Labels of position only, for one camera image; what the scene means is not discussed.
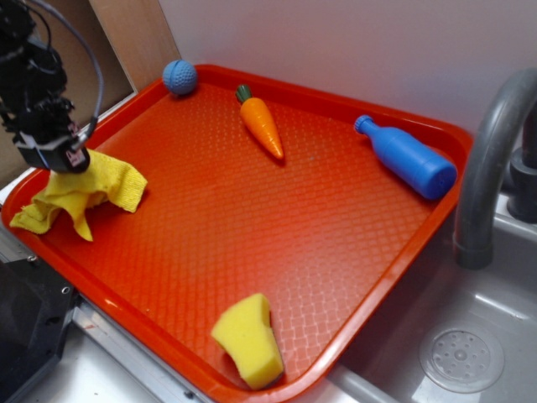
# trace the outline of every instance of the sink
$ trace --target sink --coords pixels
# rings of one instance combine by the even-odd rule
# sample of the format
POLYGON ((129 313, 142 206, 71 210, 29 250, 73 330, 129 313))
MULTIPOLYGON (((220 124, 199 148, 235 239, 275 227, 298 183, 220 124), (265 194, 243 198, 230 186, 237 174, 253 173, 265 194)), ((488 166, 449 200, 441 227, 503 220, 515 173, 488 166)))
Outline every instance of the sink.
POLYGON ((344 389, 357 400, 537 396, 537 227, 496 214, 494 261, 474 271, 454 262, 453 225, 452 215, 339 360, 332 381, 352 374, 362 387, 344 389))

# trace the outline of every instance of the orange tray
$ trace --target orange tray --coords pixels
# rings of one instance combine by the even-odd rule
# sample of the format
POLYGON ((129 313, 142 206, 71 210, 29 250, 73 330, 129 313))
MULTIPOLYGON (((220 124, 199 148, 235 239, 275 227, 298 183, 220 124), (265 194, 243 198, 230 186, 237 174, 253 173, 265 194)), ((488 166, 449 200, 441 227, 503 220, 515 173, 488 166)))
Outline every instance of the orange tray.
MULTIPOLYGON (((438 149, 463 171, 459 128, 386 107, 212 65, 174 97, 161 81, 103 120, 88 147, 149 181, 135 214, 87 212, 95 241, 61 213, 44 236, 13 233, 132 335, 220 402, 275 402, 320 379, 456 205, 461 178, 427 201, 385 169, 356 118, 371 115, 438 149), (279 127, 284 162, 244 128, 235 89, 248 84, 279 127), (263 292, 285 374, 251 391, 210 332, 229 306, 263 292)), ((45 187, 35 171, 2 209, 45 187)))

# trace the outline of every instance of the drain cover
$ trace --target drain cover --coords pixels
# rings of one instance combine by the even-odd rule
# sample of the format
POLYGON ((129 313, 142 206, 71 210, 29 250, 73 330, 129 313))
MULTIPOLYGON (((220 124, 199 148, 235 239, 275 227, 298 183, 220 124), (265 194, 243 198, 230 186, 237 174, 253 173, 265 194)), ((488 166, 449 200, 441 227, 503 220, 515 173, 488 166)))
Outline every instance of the drain cover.
POLYGON ((503 350, 486 329, 446 322, 431 329, 420 346, 423 370, 437 385, 457 393, 486 389, 503 371, 503 350))

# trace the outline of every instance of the toy bottle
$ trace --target toy bottle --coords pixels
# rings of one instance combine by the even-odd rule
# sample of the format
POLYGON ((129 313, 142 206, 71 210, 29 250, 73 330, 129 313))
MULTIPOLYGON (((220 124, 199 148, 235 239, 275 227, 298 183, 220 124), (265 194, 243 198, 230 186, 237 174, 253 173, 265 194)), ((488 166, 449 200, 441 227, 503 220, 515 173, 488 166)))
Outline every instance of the toy bottle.
POLYGON ((426 199, 443 197, 455 184, 456 167, 405 131, 381 128, 367 115, 354 128, 371 139, 384 165, 426 199))

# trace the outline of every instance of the yellow cloth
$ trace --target yellow cloth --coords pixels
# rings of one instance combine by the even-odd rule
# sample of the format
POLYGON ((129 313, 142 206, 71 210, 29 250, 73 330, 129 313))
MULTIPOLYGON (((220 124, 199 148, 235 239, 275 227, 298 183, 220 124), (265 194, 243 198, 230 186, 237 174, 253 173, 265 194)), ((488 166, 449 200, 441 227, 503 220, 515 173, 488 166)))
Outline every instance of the yellow cloth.
POLYGON ((93 241, 85 210, 110 201, 128 212, 136 212, 147 185, 145 178, 126 162, 88 150, 91 163, 82 174, 50 172, 49 183, 9 223, 32 233, 46 233, 61 209, 66 210, 76 232, 93 241))

